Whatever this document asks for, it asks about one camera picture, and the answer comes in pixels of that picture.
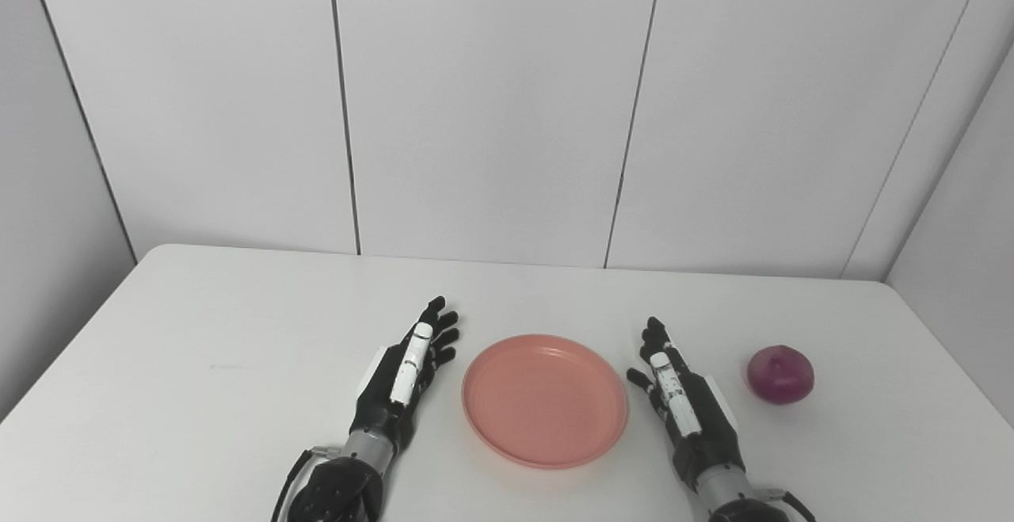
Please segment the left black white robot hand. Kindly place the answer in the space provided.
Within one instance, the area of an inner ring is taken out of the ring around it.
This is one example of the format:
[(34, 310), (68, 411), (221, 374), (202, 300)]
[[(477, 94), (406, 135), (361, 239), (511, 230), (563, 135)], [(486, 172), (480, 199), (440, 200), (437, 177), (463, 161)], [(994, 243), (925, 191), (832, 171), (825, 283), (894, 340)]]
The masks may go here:
[(415, 436), (415, 413), (421, 396), (433, 383), (436, 371), (456, 357), (453, 342), (459, 339), (459, 330), (456, 328), (459, 323), (459, 313), (445, 311), (445, 307), (446, 298), (439, 295), (428, 302), (417, 320), (417, 324), (430, 325), (433, 334), (424, 359), (421, 360), (408, 402), (392, 402), (391, 390), (394, 388), (396, 372), (408, 349), (410, 338), (414, 335), (417, 325), (410, 327), (399, 344), (387, 346), (381, 352), (371, 378), (357, 399), (350, 432), (369, 429), (370, 432), (384, 435), (394, 446), (395, 455), (408, 448)]

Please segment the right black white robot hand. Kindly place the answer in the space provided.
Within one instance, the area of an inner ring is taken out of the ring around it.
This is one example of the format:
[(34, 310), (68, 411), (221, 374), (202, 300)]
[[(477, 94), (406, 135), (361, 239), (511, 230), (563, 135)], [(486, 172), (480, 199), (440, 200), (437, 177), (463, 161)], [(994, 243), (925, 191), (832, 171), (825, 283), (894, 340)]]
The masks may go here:
[(689, 405), (696, 415), (700, 429), (695, 432), (678, 427), (669, 404), (663, 402), (662, 389), (657, 380), (643, 371), (627, 370), (627, 381), (641, 389), (648, 397), (653, 411), (661, 418), (666, 434), (673, 443), (671, 462), (678, 478), (692, 492), (698, 490), (698, 477), (707, 469), (733, 467), (745, 471), (745, 461), (740, 453), (738, 433), (720, 406), (706, 378), (689, 369), (687, 363), (675, 348), (662, 321), (654, 316), (647, 319), (642, 332), (643, 345), (639, 356), (645, 363), (650, 357), (662, 353), (673, 366), (675, 374), (687, 395)]

